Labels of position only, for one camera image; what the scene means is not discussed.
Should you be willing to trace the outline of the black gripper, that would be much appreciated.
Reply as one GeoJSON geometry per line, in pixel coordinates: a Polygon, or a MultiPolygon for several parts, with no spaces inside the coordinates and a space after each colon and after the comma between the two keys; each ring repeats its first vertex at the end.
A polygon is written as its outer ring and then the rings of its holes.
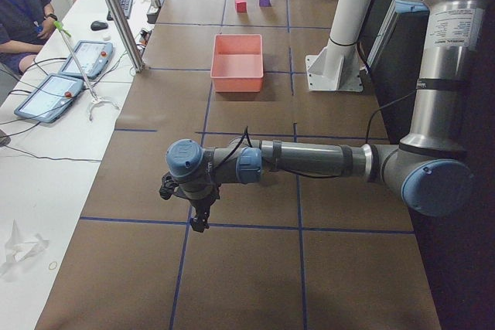
{"type": "Polygon", "coordinates": [[[210,228],[208,218],[210,207],[220,198],[218,185],[191,185],[187,186],[190,204],[195,209],[195,216],[189,219],[189,224],[195,232],[210,228]]]}

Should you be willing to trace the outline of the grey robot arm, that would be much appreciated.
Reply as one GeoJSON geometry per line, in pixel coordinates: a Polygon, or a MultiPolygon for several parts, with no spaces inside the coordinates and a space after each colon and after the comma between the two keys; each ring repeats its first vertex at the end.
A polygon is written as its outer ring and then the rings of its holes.
{"type": "Polygon", "coordinates": [[[191,227],[208,228],[210,207],[227,183],[255,183],[263,171],[313,179],[361,176],[381,182],[411,209],[444,216],[467,204],[473,173],[457,141],[464,97],[486,8],[493,0],[396,0],[400,10],[428,11],[411,128],[397,145],[312,145],[252,140],[203,148],[181,139],[166,152],[169,170],[159,194],[189,201],[191,227]]]}

